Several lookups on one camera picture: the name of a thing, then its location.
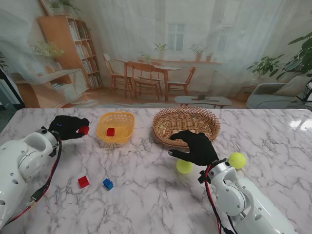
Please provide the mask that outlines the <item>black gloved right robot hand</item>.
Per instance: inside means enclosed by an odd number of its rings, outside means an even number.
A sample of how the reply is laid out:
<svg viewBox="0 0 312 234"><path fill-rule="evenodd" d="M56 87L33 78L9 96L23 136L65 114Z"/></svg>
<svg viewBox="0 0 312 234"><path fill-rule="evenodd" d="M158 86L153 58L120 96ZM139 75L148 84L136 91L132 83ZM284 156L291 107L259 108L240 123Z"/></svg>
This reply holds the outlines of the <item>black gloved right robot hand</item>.
<svg viewBox="0 0 312 234"><path fill-rule="evenodd" d="M211 141L203 133L193 133L189 130L180 131L170 136L170 140L181 139L189 146L189 152L169 150L168 154L191 162L198 166L209 166L219 160Z"/></svg>

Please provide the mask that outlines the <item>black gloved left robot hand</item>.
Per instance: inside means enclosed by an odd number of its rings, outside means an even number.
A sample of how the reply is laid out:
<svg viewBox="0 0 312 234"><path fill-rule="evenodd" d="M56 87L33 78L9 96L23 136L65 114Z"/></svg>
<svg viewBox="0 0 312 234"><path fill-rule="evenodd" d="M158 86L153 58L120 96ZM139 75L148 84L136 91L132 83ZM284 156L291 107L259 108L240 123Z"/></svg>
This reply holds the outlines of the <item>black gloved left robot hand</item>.
<svg viewBox="0 0 312 234"><path fill-rule="evenodd" d="M86 118L59 115L50 123L48 130L57 132L59 138L64 140L82 138L85 134L78 130L83 126L89 126L90 121Z"/></svg>

